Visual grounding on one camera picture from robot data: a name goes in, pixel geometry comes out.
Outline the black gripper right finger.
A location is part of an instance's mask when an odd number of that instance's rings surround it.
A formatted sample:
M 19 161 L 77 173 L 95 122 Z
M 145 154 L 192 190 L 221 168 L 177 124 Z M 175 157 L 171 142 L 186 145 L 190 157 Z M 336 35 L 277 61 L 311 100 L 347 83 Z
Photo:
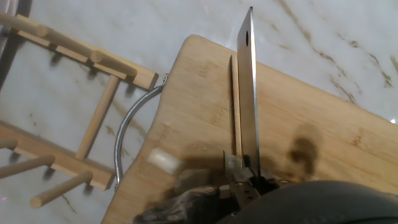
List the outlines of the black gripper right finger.
M 288 180 L 274 175 L 269 169 L 261 169 L 260 183 L 266 189 L 277 189 L 290 184 Z

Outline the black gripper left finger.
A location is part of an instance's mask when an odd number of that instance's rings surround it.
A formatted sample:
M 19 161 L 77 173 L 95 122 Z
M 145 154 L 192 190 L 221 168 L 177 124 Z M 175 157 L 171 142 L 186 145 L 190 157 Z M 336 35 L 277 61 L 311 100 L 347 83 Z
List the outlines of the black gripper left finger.
M 239 204 L 250 204 L 260 198 L 258 191 L 250 181 L 251 177 L 254 175 L 248 167 L 232 174 L 230 189 Z

